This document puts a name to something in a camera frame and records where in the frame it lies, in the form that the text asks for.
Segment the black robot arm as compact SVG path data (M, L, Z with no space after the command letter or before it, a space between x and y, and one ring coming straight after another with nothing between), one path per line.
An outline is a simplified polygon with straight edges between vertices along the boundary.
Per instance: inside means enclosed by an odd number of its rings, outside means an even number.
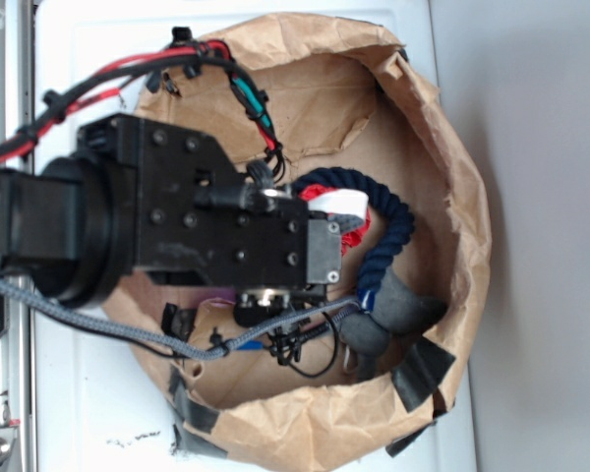
M319 303L341 272L337 222L246 178L211 135L132 115L84 125L38 175L0 170L0 275L70 308L123 276L233 290L238 320Z

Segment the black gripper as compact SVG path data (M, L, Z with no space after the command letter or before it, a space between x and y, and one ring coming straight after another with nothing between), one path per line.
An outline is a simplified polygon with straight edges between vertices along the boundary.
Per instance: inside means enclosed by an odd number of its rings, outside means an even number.
M127 114L84 125L76 161L103 232L87 257L96 298L139 270L160 285L229 288L236 323L257 325L324 302L338 282L341 236L325 213L367 219L364 192L306 203L248 180L211 135Z

